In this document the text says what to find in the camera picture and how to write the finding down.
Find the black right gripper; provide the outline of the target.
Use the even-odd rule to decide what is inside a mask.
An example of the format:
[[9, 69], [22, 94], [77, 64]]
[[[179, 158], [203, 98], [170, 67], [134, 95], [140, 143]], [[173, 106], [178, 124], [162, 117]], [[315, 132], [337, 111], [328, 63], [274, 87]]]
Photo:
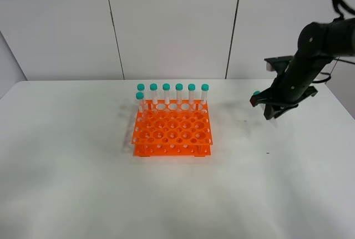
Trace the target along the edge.
[[270, 89], [251, 96], [250, 103], [253, 107], [265, 104], [264, 117], [266, 120], [277, 119], [284, 113], [298, 107], [298, 104], [317, 94], [317, 89], [311, 83], [318, 75], [317, 68], [300, 70], [293, 68], [288, 73], [287, 69], [275, 70], [277, 77]]

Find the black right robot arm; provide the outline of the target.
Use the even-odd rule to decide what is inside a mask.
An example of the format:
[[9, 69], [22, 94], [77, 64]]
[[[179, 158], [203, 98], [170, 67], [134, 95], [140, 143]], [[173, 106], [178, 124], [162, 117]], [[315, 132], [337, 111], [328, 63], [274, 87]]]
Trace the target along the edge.
[[265, 105], [264, 117], [277, 119], [285, 112], [297, 108], [303, 100], [317, 94], [316, 77], [333, 60], [354, 56], [354, 18], [346, 19], [343, 8], [354, 14], [344, 0], [332, 0], [339, 15], [331, 23], [312, 22], [301, 31], [297, 52], [293, 56], [266, 58], [268, 71], [276, 78], [269, 88], [254, 93], [250, 99], [253, 107]]

